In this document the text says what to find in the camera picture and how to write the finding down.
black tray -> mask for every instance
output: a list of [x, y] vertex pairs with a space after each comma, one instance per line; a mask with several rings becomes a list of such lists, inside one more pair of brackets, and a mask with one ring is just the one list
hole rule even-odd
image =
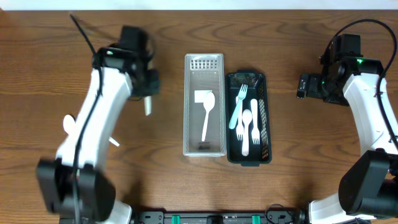
[[[249, 125], [249, 155], [242, 155], [242, 141], [236, 138], [236, 128], [229, 129], [229, 119], [236, 106], [236, 96], [242, 84], [248, 85], [246, 98], [243, 100], [243, 110], [250, 110], [250, 100], [258, 101], [258, 128], [260, 130], [260, 145], [254, 145], [251, 139], [253, 123]], [[269, 129], [268, 100], [266, 77], [252, 70], [238, 70], [226, 77], [225, 115], [226, 115], [226, 148], [228, 160], [242, 166], [259, 166], [272, 160], [271, 134]], [[264, 111], [261, 113], [260, 100], [264, 101]]]

table surface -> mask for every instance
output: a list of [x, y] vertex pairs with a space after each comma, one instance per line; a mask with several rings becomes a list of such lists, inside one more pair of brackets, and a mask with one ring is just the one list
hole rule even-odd
[[[140, 26], [157, 44], [160, 94], [152, 114], [128, 101], [112, 137], [106, 175], [117, 198], [168, 211], [262, 210], [296, 207], [338, 190], [359, 159], [349, 107], [296, 99], [300, 74], [320, 72], [318, 56], [335, 32], [357, 19], [380, 19], [398, 32], [397, 11], [85, 11], [99, 48], [117, 41], [123, 24]], [[374, 24], [349, 31], [362, 36], [362, 53], [385, 65], [389, 34]], [[182, 154], [184, 56], [224, 54], [225, 72], [265, 73], [273, 160], [260, 167], [231, 164], [226, 156]], [[46, 212], [35, 167], [54, 158], [65, 139], [62, 119], [78, 114], [90, 82], [91, 52], [68, 12], [0, 12], [0, 223], [56, 223]], [[398, 63], [387, 76], [398, 114]], [[394, 220], [377, 221], [392, 223]]]

fork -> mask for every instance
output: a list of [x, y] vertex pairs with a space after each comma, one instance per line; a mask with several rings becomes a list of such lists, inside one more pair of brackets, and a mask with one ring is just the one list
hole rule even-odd
[[238, 103], [236, 104], [234, 113], [232, 114], [232, 117], [229, 121], [229, 125], [228, 127], [230, 129], [234, 129], [236, 126], [236, 122], [238, 120], [238, 113], [239, 113], [239, 108], [242, 106], [242, 101], [245, 99], [246, 97], [246, 93], [248, 92], [248, 86], [243, 84], [241, 89], [239, 90], [239, 94], [238, 94]]
[[239, 114], [238, 114], [238, 125], [236, 127], [236, 137], [238, 138], [238, 141], [242, 141], [243, 140], [243, 134], [244, 134], [244, 128], [243, 128], [243, 124], [242, 124], [242, 109], [243, 106], [241, 105], [240, 109], [239, 109]]
[[251, 113], [253, 115], [253, 130], [251, 131], [251, 139], [253, 140], [253, 144], [260, 144], [260, 131], [257, 127], [258, 123], [257, 123], [257, 100], [256, 99], [252, 99], [250, 101], [250, 105], [251, 105]]

